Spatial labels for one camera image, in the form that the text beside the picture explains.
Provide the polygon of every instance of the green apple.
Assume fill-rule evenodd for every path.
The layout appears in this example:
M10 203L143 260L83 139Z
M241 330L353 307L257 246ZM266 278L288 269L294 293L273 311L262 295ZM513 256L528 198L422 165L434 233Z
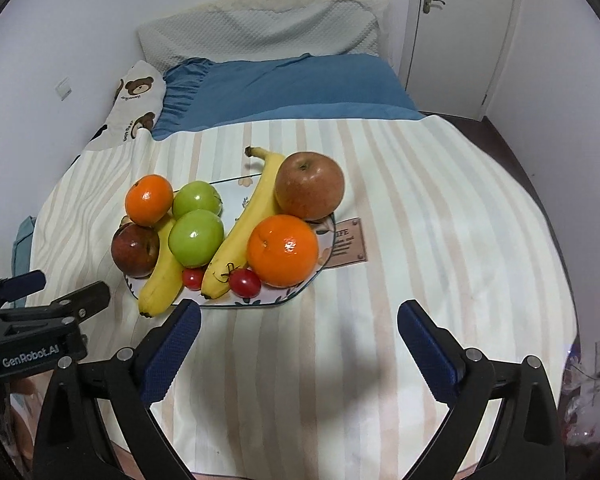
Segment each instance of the green apple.
M169 249L181 265L195 269L211 261L224 240L224 226L217 215L196 209L181 216L169 234Z
M176 193L173 199L172 211L176 220L196 209L206 209L214 215L219 215L222 211L222 200L216 188L202 180L189 182Z

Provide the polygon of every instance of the door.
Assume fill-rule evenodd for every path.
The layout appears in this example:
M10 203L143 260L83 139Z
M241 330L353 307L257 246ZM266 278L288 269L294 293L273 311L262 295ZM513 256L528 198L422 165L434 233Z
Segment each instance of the door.
M406 87L420 110L479 118L513 1L420 0Z

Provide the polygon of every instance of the striped bedding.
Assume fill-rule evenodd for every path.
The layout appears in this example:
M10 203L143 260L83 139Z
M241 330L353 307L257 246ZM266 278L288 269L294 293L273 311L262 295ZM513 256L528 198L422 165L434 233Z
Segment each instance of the striped bedding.
M159 320L138 316L109 243L126 190L160 173L174 188L258 173L247 145L322 152L344 170L338 221L362 219L368 262L325 270L277 308L205 310L200 335L152 411L187 466L253 480L401 478L446 413L398 335L416 298L458 341L490 358L542 358L557 398L576 335L567 282L526 192L451 124L272 120L181 132L85 152L38 216L31 267L45 303L94 280L109 308L83 324L89 359L135 346ZM496 413L465 465L475 463ZM123 444L106 407L113 439Z

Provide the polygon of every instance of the door frame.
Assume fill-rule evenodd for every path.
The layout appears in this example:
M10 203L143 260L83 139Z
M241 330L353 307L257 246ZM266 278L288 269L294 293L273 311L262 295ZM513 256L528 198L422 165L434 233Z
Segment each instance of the door frame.
M507 25L507 32L504 37L504 43L498 56L498 62L496 68L491 76L491 81L487 86L487 93L484 102L480 106L478 120L481 120L489 107L491 99L495 93L498 85L498 80L502 74L502 70L507 61L507 55L511 48L516 25L518 24L518 16L520 14L520 3L522 0L513 0L511 6L511 13L509 15L509 23ZM420 19L422 0L409 0L409 9L407 11L407 25L404 32L404 46L402 48L402 60L400 62L400 72L398 78L403 87L407 87L409 81L409 74L411 72L411 63L413 61L413 51L416 44L416 37L418 35L418 20Z

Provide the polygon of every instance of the red cherry tomato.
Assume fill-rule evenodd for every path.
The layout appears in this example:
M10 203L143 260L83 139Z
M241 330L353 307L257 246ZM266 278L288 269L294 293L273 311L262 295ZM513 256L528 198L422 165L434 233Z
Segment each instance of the red cherry tomato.
M202 288L202 278L205 277L205 271L202 269L184 269L182 271L182 284L189 290L200 290Z
M251 269L235 269L229 274L229 287L241 298L255 298L260 293L262 282Z

